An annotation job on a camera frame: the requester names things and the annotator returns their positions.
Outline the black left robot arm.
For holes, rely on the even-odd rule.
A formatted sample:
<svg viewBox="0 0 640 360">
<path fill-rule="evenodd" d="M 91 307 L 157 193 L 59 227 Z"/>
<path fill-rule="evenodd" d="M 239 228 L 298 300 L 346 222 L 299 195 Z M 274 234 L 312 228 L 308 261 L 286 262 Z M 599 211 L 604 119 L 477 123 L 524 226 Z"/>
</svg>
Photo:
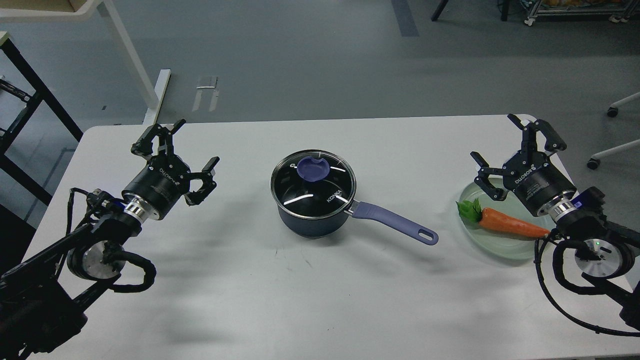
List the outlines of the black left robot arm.
<svg viewBox="0 0 640 360">
<path fill-rule="evenodd" d="M 130 150 L 146 164 L 121 197 L 85 191 L 87 209 L 77 227 L 2 274 L 3 360 L 51 353 L 80 333 L 86 310 L 105 292 L 140 293 L 154 284 L 153 262 L 124 244 L 141 233 L 144 221 L 164 219 L 179 199 L 199 205 L 217 187 L 219 157 L 194 172 L 176 155 L 173 136 L 185 123 L 148 126 Z"/>
</svg>

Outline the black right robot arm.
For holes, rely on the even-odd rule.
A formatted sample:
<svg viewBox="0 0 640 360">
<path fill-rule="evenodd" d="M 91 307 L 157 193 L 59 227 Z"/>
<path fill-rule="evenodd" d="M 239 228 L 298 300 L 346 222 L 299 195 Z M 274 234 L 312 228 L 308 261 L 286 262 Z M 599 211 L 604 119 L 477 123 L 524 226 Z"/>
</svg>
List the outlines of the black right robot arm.
<svg viewBox="0 0 640 360">
<path fill-rule="evenodd" d="M 569 321 L 597 334 L 639 335 L 639 289 L 627 291 L 611 282 L 626 275 L 639 255 L 639 233 L 608 221 L 604 193 L 589 187 L 582 193 L 551 162 L 551 155 L 567 144 L 545 120 L 528 121 L 512 113 L 507 118 L 522 132 L 520 149 L 500 168 L 489 166 L 478 152 L 474 183 L 494 201 L 512 192 L 532 216 L 548 215 L 555 227 L 534 241 L 534 266 L 547 300 Z M 605 328 L 567 313 L 551 296 L 542 272 L 547 244 L 554 244 L 551 266 L 557 283 L 579 296 L 607 296 L 621 306 L 620 319 L 633 332 Z"/>
</svg>

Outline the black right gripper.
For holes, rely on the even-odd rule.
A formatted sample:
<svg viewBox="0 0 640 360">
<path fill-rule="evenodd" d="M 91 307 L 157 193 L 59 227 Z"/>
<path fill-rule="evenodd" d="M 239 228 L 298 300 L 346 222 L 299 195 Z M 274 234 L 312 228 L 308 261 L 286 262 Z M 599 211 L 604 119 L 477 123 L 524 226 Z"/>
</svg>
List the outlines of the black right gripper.
<svg viewBox="0 0 640 360">
<path fill-rule="evenodd" d="M 470 152 L 479 169 L 474 183 L 493 201 L 504 201 L 506 190 L 512 191 L 531 215 L 539 217 L 544 205 L 554 198 L 572 198 L 578 191 L 574 184 L 550 160 L 551 155 L 567 149 L 567 144 L 548 121 L 538 119 L 526 124 L 515 114 L 507 118 L 522 132 L 521 149 L 503 164 L 489 166 L 478 152 Z M 538 148 L 538 134 L 545 139 L 544 151 Z M 495 187 L 490 175 L 503 177 L 503 186 Z"/>
</svg>

